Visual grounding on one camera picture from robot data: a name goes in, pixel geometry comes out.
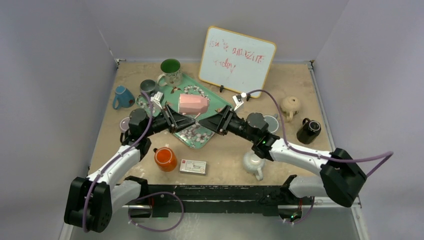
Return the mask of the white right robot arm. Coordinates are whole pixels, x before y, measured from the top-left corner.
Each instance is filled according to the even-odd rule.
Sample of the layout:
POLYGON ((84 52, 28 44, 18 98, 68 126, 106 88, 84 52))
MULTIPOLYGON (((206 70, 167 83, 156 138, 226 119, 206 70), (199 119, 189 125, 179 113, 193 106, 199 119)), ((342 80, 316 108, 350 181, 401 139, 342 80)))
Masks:
POLYGON ((240 118, 227 105, 221 112, 199 120, 199 124, 219 135, 232 133, 252 143, 246 158, 277 161, 307 170, 314 177, 295 177, 281 189, 280 196, 288 204, 303 197, 329 197, 343 207, 351 207, 367 180, 366 174, 341 148, 333 152, 314 150, 286 142, 272 134, 259 112, 240 118))

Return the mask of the pink faceted mug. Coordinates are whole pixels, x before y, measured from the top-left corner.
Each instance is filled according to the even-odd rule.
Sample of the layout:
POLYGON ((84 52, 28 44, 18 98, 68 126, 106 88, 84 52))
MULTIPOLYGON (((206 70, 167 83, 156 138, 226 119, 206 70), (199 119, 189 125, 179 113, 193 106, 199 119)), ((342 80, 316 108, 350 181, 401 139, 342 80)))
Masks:
POLYGON ((208 111, 210 101, 201 95, 180 94, 178 99, 178 113, 182 115, 195 115, 197 118, 208 111))

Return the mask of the blue grey mug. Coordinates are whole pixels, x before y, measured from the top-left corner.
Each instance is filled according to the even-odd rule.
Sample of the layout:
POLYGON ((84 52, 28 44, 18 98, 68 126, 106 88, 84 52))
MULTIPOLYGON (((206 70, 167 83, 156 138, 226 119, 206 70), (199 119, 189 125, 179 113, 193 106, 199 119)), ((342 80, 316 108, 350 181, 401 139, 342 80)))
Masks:
POLYGON ((152 97, 158 92, 159 86, 155 80, 145 79, 140 83, 139 89, 141 95, 145 93, 147 96, 152 97))

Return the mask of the floral mug green inside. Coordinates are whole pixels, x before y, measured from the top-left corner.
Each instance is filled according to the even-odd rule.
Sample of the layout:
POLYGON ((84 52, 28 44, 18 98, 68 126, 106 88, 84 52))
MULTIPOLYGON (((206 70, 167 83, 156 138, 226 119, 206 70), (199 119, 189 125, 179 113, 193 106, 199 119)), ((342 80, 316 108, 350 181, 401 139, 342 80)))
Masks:
POLYGON ((160 87, 170 86, 177 87, 182 84, 183 75, 181 71, 181 63, 174 58, 164 60, 160 64, 161 75, 157 77, 157 84, 160 87))

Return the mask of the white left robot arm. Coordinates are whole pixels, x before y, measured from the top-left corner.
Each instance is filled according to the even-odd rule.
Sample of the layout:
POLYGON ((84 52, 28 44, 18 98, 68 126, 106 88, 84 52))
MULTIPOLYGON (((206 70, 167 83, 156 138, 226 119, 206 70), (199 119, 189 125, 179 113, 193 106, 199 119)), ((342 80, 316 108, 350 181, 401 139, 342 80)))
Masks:
POLYGON ((134 201, 142 205, 155 196, 148 181, 129 176, 121 178, 148 153, 150 136, 164 130, 177 133, 195 124, 195 119, 165 106, 153 116, 141 108, 129 115, 128 130, 121 134, 121 146, 100 169, 86 177, 76 177, 70 184, 64 222, 85 232, 103 232, 113 213, 134 201))

